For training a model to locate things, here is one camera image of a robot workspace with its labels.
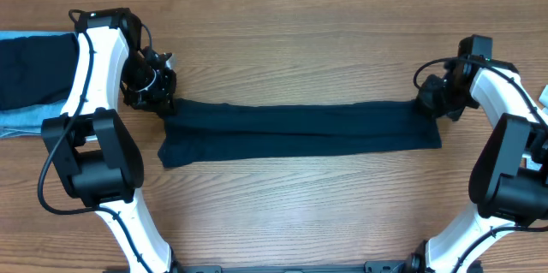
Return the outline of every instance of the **dark fabric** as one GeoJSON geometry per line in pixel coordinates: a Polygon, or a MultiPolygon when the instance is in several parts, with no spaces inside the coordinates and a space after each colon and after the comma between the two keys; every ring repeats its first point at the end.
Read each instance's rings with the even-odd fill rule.
{"type": "Polygon", "coordinates": [[[0,110],[68,98],[77,62],[72,33],[0,41],[0,110]]]}
{"type": "Polygon", "coordinates": [[[176,107],[164,117],[164,167],[441,147],[436,122],[416,114],[414,101],[247,107],[178,99],[176,107]]]}

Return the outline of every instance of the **light blue cloth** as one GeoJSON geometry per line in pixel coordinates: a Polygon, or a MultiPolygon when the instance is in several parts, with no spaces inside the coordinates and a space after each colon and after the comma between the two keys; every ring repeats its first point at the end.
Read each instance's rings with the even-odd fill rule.
{"type": "MultiPolygon", "coordinates": [[[[0,40],[61,34],[65,33],[0,31],[0,40]]],[[[40,136],[42,121],[59,116],[65,102],[58,101],[54,104],[33,105],[18,110],[0,110],[0,139],[18,136],[40,136]]]]}

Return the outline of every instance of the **metal bracket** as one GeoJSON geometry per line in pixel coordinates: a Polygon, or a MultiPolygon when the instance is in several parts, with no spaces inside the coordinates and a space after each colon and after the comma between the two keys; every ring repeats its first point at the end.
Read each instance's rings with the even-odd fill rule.
{"type": "Polygon", "coordinates": [[[405,269],[405,261],[367,261],[366,273],[402,273],[405,269]]]}
{"type": "Polygon", "coordinates": [[[183,266],[182,273],[223,273],[218,265],[183,266]]]}

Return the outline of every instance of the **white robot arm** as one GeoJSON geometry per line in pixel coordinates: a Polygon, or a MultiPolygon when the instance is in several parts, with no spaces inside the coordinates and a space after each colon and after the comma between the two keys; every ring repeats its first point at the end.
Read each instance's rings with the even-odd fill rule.
{"type": "Polygon", "coordinates": [[[139,149],[116,110],[122,88],[124,102],[135,109],[159,115],[174,112],[174,57],[159,55],[152,47],[140,48],[141,23],[129,9],[77,12],[77,21],[70,14],[80,49],[73,87],[61,116],[44,121],[42,137],[66,192],[104,219],[130,271],[173,272],[175,257],[157,231],[140,189],[144,169],[139,149]],[[92,140],[102,150],[74,150],[92,140]]]}
{"type": "MultiPolygon", "coordinates": [[[[542,182],[545,175],[530,169],[520,169],[520,157],[528,156],[535,150],[532,144],[527,143],[531,141],[533,134],[538,132],[538,138],[542,139],[539,142],[540,147],[545,143],[545,137],[541,134],[545,132],[542,126],[545,127],[548,117],[537,111],[534,101],[523,89],[520,75],[513,65],[502,62],[501,68],[497,68],[500,62],[490,63],[489,38],[473,36],[463,40],[461,47],[468,48],[464,52],[469,56],[465,56],[467,59],[460,62],[460,67],[455,67],[454,63],[449,66],[450,71],[444,82],[446,88],[453,86],[448,90],[449,94],[459,92],[455,88],[459,84],[463,85],[463,89],[469,88],[469,97],[473,104],[468,106],[474,106],[474,102],[477,103],[476,106],[481,106],[495,131],[470,179],[469,193],[473,202],[441,234],[426,243],[426,268],[437,273],[466,272],[476,258],[505,235],[513,232],[515,226],[528,226],[537,218],[546,218],[548,208],[542,182]],[[470,57],[479,60],[477,66],[473,67],[470,63],[473,61],[468,59],[470,57]],[[468,73],[468,79],[473,79],[471,84],[465,80],[467,77],[462,70],[468,70],[464,73],[468,73]],[[493,232],[493,229],[501,227],[507,230],[493,232]],[[469,251],[466,258],[461,259],[476,241],[479,244],[469,251]]],[[[533,152],[539,159],[543,158],[543,154],[539,152],[539,148],[533,152]]]]}

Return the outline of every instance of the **wooden table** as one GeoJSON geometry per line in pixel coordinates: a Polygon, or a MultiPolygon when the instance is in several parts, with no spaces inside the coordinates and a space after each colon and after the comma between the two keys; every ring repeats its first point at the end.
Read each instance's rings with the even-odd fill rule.
{"type": "MultiPolygon", "coordinates": [[[[495,57],[515,63],[533,97],[548,83],[548,0],[0,0],[0,29],[71,30],[69,9],[119,6],[151,28],[155,49],[177,55],[177,95],[201,102],[409,100],[414,71],[454,56],[472,33],[494,38],[495,57]]],[[[141,149],[146,202],[162,236],[184,264],[225,267],[405,258],[464,208],[491,133],[481,110],[465,110],[457,123],[438,121],[441,150],[164,170],[162,121],[125,106],[120,114],[141,149]]],[[[40,207],[45,157],[41,139],[0,141],[0,271],[125,266],[98,217],[40,207]]],[[[56,207],[81,205],[53,169],[45,190],[56,207]]],[[[546,271],[547,239],[505,237],[482,257],[487,272],[546,271]]]]}

